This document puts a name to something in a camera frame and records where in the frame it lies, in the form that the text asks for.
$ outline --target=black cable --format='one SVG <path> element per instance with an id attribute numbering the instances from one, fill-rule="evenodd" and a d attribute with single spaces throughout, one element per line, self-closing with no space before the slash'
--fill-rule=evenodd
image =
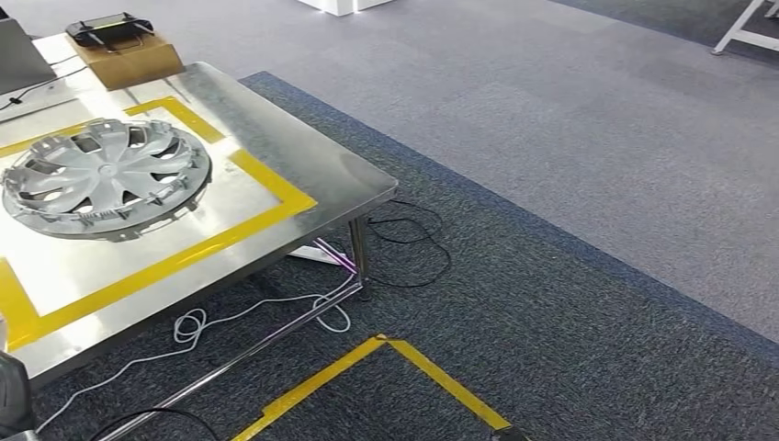
<path id="1" fill-rule="evenodd" d="M 412 204 L 411 202 L 405 202 L 402 200 L 392 199 L 390 202 L 404 205 L 407 207 L 412 207 L 414 209 L 418 209 L 421 211 L 425 211 L 427 213 L 432 214 L 435 216 L 435 218 L 438 220 L 438 225 L 435 229 L 432 231 L 428 230 L 424 227 L 419 221 L 411 219 L 411 218 L 394 218 L 394 219 L 382 219 L 382 220 L 374 220 L 369 219 L 367 222 L 368 228 L 377 235 L 377 237 L 383 241 L 389 242 L 389 243 L 399 243 L 399 244 L 412 244 L 412 243 L 420 243 L 424 241 L 428 241 L 435 246 L 438 250 L 440 250 L 446 259 L 446 263 L 442 266 L 440 270 L 438 270 L 434 275 L 432 275 L 428 280 L 421 282 L 421 283 L 414 283 L 414 284 L 408 284 L 408 285 L 402 285 L 399 283 L 389 282 L 387 280 L 384 280 L 379 277 L 371 277 L 370 280 L 374 281 L 376 283 L 379 283 L 380 285 L 385 285 L 388 287 L 394 287 L 394 288 L 421 288 L 426 287 L 428 285 L 432 285 L 435 282 L 437 282 L 451 267 L 452 267 L 452 254 L 449 253 L 449 250 L 447 250 L 441 243 L 439 243 L 435 239 L 435 235 L 441 232 L 441 230 L 444 228 L 444 220 L 441 218 L 441 215 L 436 213 L 435 211 L 431 209 L 426 209 L 424 207 L 420 207 L 416 204 Z M 416 226 L 423 235 L 421 237 L 416 237 L 414 239 L 395 239 L 392 237 L 389 237 L 387 234 L 384 234 L 382 232 L 379 232 L 374 225 L 384 225 L 384 224 L 392 224 L 397 222 L 409 222 L 410 224 Z"/>
<path id="2" fill-rule="evenodd" d="M 82 67 L 81 69 L 75 70 L 75 71 L 73 71 L 73 72 L 71 72 L 71 73 L 66 73 L 66 74 L 65 74 L 65 75 L 63 75 L 63 76 L 58 76 L 58 77 L 56 77 L 56 78 L 52 78 L 52 79 L 50 79 L 50 80 L 49 80 L 49 81 L 47 81 L 47 82 L 41 83 L 41 84 L 39 84 L 39 85 L 33 85 L 32 87 L 29 87 L 29 88 L 25 89 L 25 90 L 24 90 L 24 91 L 23 91 L 21 94 L 19 94 L 18 96 L 16 96 L 16 97 L 11 97 L 11 98 L 8 98 L 8 104 L 6 104 L 5 106 L 2 106 L 2 107 L 0 107 L 0 111 L 6 110 L 7 108 L 9 108 L 9 107 L 11 107 L 11 106 L 13 106 L 13 105 L 15 105 L 15 104 L 22 104 L 22 97 L 24 97 L 24 95 L 28 94 L 29 92 L 32 92 L 32 91 L 33 91 L 33 90 L 35 90 L 35 89 L 40 89 L 40 88 L 41 88 L 41 87 L 43 87 L 44 85 L 50 85 L 51 83 L 54 83 L 55 81 L 62 80 L 63 78 L 67 78 L 67 77 L 69 77 L 69 76 L 71 76 L 71 75 L 73 75 L 73 74 L 78 74 L 79 72 L 83 71 L 83 70 L 84 70 L 84 69 L 86 69 L 87 67 L 88 67 L 88 66 L 84 66 L 84 67 Z"/>
<path id="3" fill-rule="evenodd" d="M 60 64 L 61 62 L 67 62 L 68 60 L 72 60 L 73 58 L 77 57 L 78 55 L 71 55 L 68 58 L 64 58 L 62 60 L 59 60 L 58 62 L 51 62 L 49 63 L 49 66 L 56 66 L 57 64 Z"/>
<path id="4" fill-rule="evenodd" d="M 177 409 L 167 409 L 167 408 L 164 408 L 164 407 L 151 407 L 149 409 L 143 409 L 142 411 L 136 411 L 136 412 L 128 413 L 128 414 L 126 414 L 124 416 L 120 416 L 119 418 L 115 419 L 114 421 L 112 421 L 112 422 L 104 425 L 102 428 L 100 428 L 100 430 L 98 430 L 94 435 L 92 435 L 89 438 L 89 441 L 97 441 L 100 438 L 100 436 L 102 436 L 103 433 L 106 432 L 108 429 L 110 429 L 111 427 L 113 427 L 116 424 L 122 423 L 125 420 L 129 420 L 130 418 L 132 418 L 134 416 L 143 415 L 144 413 L 155 413 L 155 412 L 177 413 L 179 415 L 183 415 L 183 416 L 189 418 L 190 420 L 195 421 L 195 422 L 199 423 L 200 425 L 202 425 L 203 427 L 205 427 L 206 430 L 208 430 L 209 433 L 211 434 L 211 437 L 214 438 L 215 441 L 219 441 L 219 436 L 214 431 L 214 429 L 212 429 L 211 426 L 208 423 L 206 423 L 205 421 L 203 421 L 203 419 L 200 418 L 199 416 L 195 415 L 194 413 L 189 413 L 187 411 L 179 411 Z"/>

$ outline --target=stainless steel table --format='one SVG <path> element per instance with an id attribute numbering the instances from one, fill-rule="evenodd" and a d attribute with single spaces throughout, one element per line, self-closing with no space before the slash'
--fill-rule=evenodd
<path id="1" fill-rule="evenodd" d="M 38 44 L 51 61 L 74 54 L 63 36 Z M 75 59 L 59 70 L 80 66 Z M 351 229 L 356 262 L 334 257 L 357 275 L 354 283 L 160 405 L 172 405 L 365 286 L 363 215 L 392 198 L 391 176 L 205 63 L 114 92 L 89 70 L 63 85 L 73 98 L 0 122 L 0 169 L 45 133 L 98 118 L 161 119 L 201 139 L 212 178 L 174 219 L 103 240 L 46 236 L 0 210 L 0 311 L 10 352 L 34 382 L 83 362 L 155 313 L 225 287 L 305 243 L 331 252 L 317 238 L 339 225 Z"/>

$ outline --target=cable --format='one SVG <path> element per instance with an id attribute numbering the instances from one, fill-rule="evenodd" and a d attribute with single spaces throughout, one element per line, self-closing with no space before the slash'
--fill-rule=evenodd
<path id="1" fill-rule="evenodd" d="M 173 329 L 173 338 L 174 338 L 176 343 L 179 343 L 179 344 L 191 343 L 192 345 L 190 345 L 188 348 L 181 349 L 181 350 L 174 351 L 174 352 L 169 352 L 167 354 L 161 354 L 159 356 L 149 356 L 149 357 L 146 357 L 146 358 L 138 358 L 138 359 L 130 361 L 127 365 L 125 365 L 122 369 L 120 369 L 119 372 L 114 374 L 111 378 L 109 378 L 109 379 L 107 379 L 105 381 L 102 381 L 100 383 L 97 383 L 94 386 L 90 386 L 88 388 L 81 389 L 81 390 L 77 391 L 76 393 L 74 393 L 73 395 L 71 395 L 70 399 L 68 399 L 68 401 L 65 402 L 65 404 L 60 408 L 60 410 L 57 411 L 56 413 L 54 413 L 54 415 L 52 415 L 51 417 L 49 417 L 48 420 L 44 421 L 43 424 L 41 424 L 38 427 L 38 429 L 36 429 L 35 433 L 39 434 L 41 431 L 43 431 L 43 429 L 46 428 L 46 426 L 51 424 L 52 421 L 54 421 L 60 415 L 62 415 L 71 406 L 71 404 L 73 404 L 73 401 L 75 401 L 76 398 L 78 398 L 79 396 L 81 396 L 81 395 L 83 395 L 83 394 L 85 394 L 87 392 L 90 392 L 92 390 L 97 390 L 97 389 L 102 388 L 103 386 L 106 386 L 108 383 L 110 383 L 110 382 L 114 381 L 115 379 L 118 379 L 119 377 L 121 377 L 122 374 L 124 374 L 127 371 L 127 369 L 131 368 L 132 366 L 134 366 L 136 364 L 140 364 L 140 363 L 146 363 L 146 362 L 149 362 L 149 361 L 155 361 L 155 360 L 160 360 L 160 359 L 163 359 L 163 358 L 168 358 L 169 356 L 180 356 L 180 355 L 186 354 L 187 352 L 191 352 L 191 351 L 195 350 L 195 348 L 198 346 L 198 342 L 200 341 L 200 336 L 203 334 L 203 331 L 205 331 L 210 326 L 213 326 L 214 324 L 229 322 L 229 321 L 238 319 L 240 317 L 243 317 L 244 315 L 248 314 L 251 311 L 254 311 L 257 307 L 259 307 L 260 305 L 262 305 L 264 303 L 281 303 L 281 302 L 285 302 L 285 301 L 314 299 L 314 302 L 312 304 L 312 308 L 316 308 L 320 304 L 322 304 L 323 301 L 329 300 L 330 296 L 332 296 L 336 292 L 340 291 L 342 288 L 344 288 L 346 285 L 348 285 L 354 278 L 355 278 L 355 275 L 349 276 L 349 278 L 347 278 L 346 281 L 344 283 L 342 283 L 338 288 L 336 288 L 336 289 L 334 289 L 334 290 L 332 290 L 332 291 L 330 291 L 330 292 L 328 292 L 327 294 L 324 294 L 324 295 L 322 295 L 322 294 L 309 294 L 309 295 L 305 295 L 305 296 L 297 296 L 297 297 L 290 297 L 290 298 L 284 298 L 284 299 L 263 299 L 263 300 L 260 300 L 260 301 L 256 302 L 253 306 L 249 307 L 248 309 L 244 310 L 243 312 L 239 312 L 239 313 L 237 313 L 235 315 L 232 315 L 230 317 L 227 317 L 227 318 L 224 318 L 224 319 L 218 319 L 218 320 L 215 320 L 213 322 L 209 322 L 208 321 L 209 316 L 208 316 L 208 314 L 206 313 L 205 310 L 203 310 L 201 308 L 195 308 L 194 310 L 192 310 L 190 312 L 187 312 L 186 314 L 184 314 L 181 317 L 179 317 L 178 319 L 176 319 L 175 323 L 174 323 L 174 329 Z M 344 309 L 341 308 L 340 305 L 335 305 L 334 307 L 335 307 L 335 309 L 338 312 L 341 312 L 341 315 L 344 317 L 344 320 L 345 320 L 344 328 L 342 328 L 342 329 L 333 328 L 332 326 L 330 326 L 327 323 L 325 323 L 324 320 L 322 319 L 322 317 L 317 317 L 317 322 L 319 322 L 319 324 L 322 325 L 324 327 L 324 329 L 326 329 L 326 330 L 328 330 L 330 332 L 333 332 L 333 333 L 342 334 L 342 333 L 348 332 L 349 329 L 351 329 L 351 327 L 352 327 L 352 320 L 349 317 L 349 314 L 347 314 L 346 311 L 344 311 Z M 182 330 L 182 326 L 184 325 L 184 323 L 186 321 L 192 321 L 192 322 L 195 323 L 195 330 L 194 331 L 189 331 L 188 332 L 188 331 L 183 331 Z"/>
<path id="2" fill-rule="evenodd" d="M 0 107 L 0 111 L 6 110 L 7 108 L 9 108 L 9 107 L 11 107 L 11 106 L 13 106 L 15 104 L 22 104 L 22 98 L 24 97 L 24 95 L 28 94 L 29 92 L 32 92 L 35 89 L 40 89 L 44 85 L 50 85 L 51 83 L 54 83 L 55 81 L 62 80 L 63 78 L 67 78 L 67 77 L 69 77 L 71 75 L 78 74 L 79 72 L 83 71 L 87 67 L 88 66 L 84 66 L 81 69 L 76 69 L 75 71 L 73 71 L 71 73 L 66 73 L 63 76 L 58 76 L 56 78 L 52 78 L 49 81 L 43 82 L 43 83 L 41 83 L 39 85 L 33 85 L 32 87 L 28 87 L 27 89 L 22 91 L 22 93 L 19 94 L 18 96 L 8 98 L 8 104 L 6 104 L 5 106 Z"/>
<path id="3" fill-rule="evenodd" d="M 434 284 L 447 271 L 449 271 L 449 269 L 452 267 L 452 254 L 450 254 L 449 250 L 447 250 L 443 245 L 441 245 L 441 243 L 439 243 L 435 239 L 435 237 L 434 237 L 436 234 L 441 232 L 441 230 L 443 230 L 443 228 L 444 228 L 444 220 L 441 218 L 441 215 L 438 214 L 437 212 L 435 212 L 435 211 L 433 211 L 431 209 L 426 209 L 424 207 L 420 207 L 420 206 L 418 206 L 416 204 L 412 204 L 411 202 L 405 202 L 405 201 L 397 200 L 397 199 L 391 199 L 389 202 L 392 202 L 392 203 L 395 203 L 395 204 L 399 204 L 399 205 L 404 205 L 404 206 L 407 206 L 407 207 L 412 207 L 414 209 L 418 209 L 418 210 L 430 213 L 433 216 L 435 216 L 435 218 L 437 219 L 438 226 L 430 231 L 427 228 L 425 228 L 424 225 L 422 225 L 421 222 L 419 222 L 417 220 L 414 220 L 414 219 L 411 219 L 411 218 L 395 218 L 395 219 L 383 219 L 383 220 L 373 220 L 373 219 L 370 219 L 370 220 L 368 220 L 368 223 L 367 223 L 368 228 L 370 228 L 370 230 L 374 234 L 376 234 L 379 239 L 381 239 L 383 241 L 386 241 L 386 242 L 389 242 L 389 243 L 411 244 L 411 243 L 420 243 L 420 242 L 428 241 L 428 242 L 432 243 L 435 248 L 437 248 L 439 251 L 441 251 L 441 253 L 444 255 L 444 258 L 445 258 L 446 262 L 441 267 L 441 269 L 438 270 L 434 275 L 432 275 L 428 280 L 425 280 L 424 282 L 420 282 L 420 283 L 400 284 L 400 283 L 389 282 L 389 281 L 384 280 L 384 279 L 379 278 L 379 277 L 371 277 L 370 279 L 372 281 L 376 282 L 376 283 L 379 283 L 380 285 L 385 285 L 387 287 L 394 287 L 394 288 L 422 288 L 422 287 L 426 287 L 428 285 Z M 423 235 L 421 237 L 417 237 L 417 238 L 409 239 L 409 240 L 394 239 L 394 238 L 389 237 L 386 234 L 383 234 L 383 233 L 379 232 L 376 229 L 376 227 L 375 227 L 375 225 L 392 224 L 392 223 L 396 223 L 396 222 L 410 222 L 412 225 L 414 225 L 417 228 L 419 228 L 423 232 Z"/>
<path id="4" fill-rule="evenodd" d="M 60 63 L 63 63 L 63 62 L 67 62 L 68 60 L 72 60 L 73 58 L 75 58 L 77 56 L 78 55 L 71 55 L 70 57 L 63 58 L 62 60 L 59 60 L 58 62 L 52 62 L 52 63 L 49 64 L 49 66 L 56 66 L 57 64 L 60 64 Z"/>
<path id="5" fill-rule="evenodd" d="M 110 423 L 104 425 L 103 427 L 101 427 L 100 430 L 98 430 L 94 435 L 92 435 L 89 438 L 89 441 L 97 441 L 100 438 L 100 436 L 103 435 L 103 433 L 106 432 L 108 429 L 110 429 L 111 427 L 113 427 L 113 426 L 115 426 L 115 425 L 117 425 L 117 424 L 119 424 L 119 423 L 121 423 L 121 422 L 123 422 L 125 420 L 129 420 L 130 418 L 132 418 L 134 416 L 143 415 L 144 413 L 155 413 L 155 412 L 176 413 L 176 414 L 179 414 L 179 415 L 183 415 L 183 416 L 189 418 L 190 420 L 195 421 L 198 424 L 200 424 L 203 427 L 205 427 L 206 430 L 209 431 L 209 434 L 211 434 L 211 437 L 214 438 L 214 441 L 220 441 L 219 437 L 217 436 L 216 431 L 214 431 L 214 429 L 211 428 L 211 426 L 208 423 L 206 423 L 205 421 L 203 421 L 203 419 L 200 418 L 199 416 L 195 415 L 194 413 L 187 412 L 187 411 L 179 411 L 177 409 L 167 409 L 167 408 L 164 408 L 164 407 L 152 407 L 152 408 L 149 408 L 149 409 L 143 409 L 142 411 L 136 411 L 136 412 L 132 412 L 132 413 L 128 413 L 126 415 L 120 416 L 119 418 L 117 418 L 117 419 L 113 420 L 112 422 L 110 422 Z"/>

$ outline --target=laptop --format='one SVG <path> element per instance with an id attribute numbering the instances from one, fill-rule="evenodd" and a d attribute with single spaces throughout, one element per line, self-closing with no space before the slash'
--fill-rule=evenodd
<path id="1" fill-rule="evenodd" d="M 17 21 L 0 19 L 0 95 L 56 77 Z"/>

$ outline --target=dark blue carpet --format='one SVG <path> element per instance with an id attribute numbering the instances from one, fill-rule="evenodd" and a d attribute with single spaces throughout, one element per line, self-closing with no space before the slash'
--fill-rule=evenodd
<path id="1" fill-rule="evenodd" d="M 269 73 L 243 83 L 398 177 L 401 199 L 440 213 L 446 226 L 437 239 L 454 265 L 425 288 L 376 286 L 370 301 L 346 305 L 355 321 L 350 333 L 307 326 L 182 404 L 224 439 L 378 333 L 410 341 L 536 441 L 779 439 L 775 344 Z M 396 206 L 373 216 L 435 223 Z M 385 233 L 410 231 L 395 225 Z M 429 243 L 397 245 L 373 236 L 371 247 L 375 272 L 401 283 L 442 264 Z M 219 318 L 263 297 L 321 292 L 342 277 L 329 266 L 285 259 L 200 306 Z M 271 305 L 209 329 L 194 353 L 133 369 L 82 397 L 44 439 L 83 439 L 117 414 L 155 404 L 307 307 Z M 174 349 L 174 319 L 161 317 L 132 342 L 45 387 L 35 401 L 39 415 L 133 358 Z M 382 349 L 256 439 L 486 441 L 487 433 L 434 383 Z M 132 439 L 202 436 L 185 422 L 158 418 Z"/>

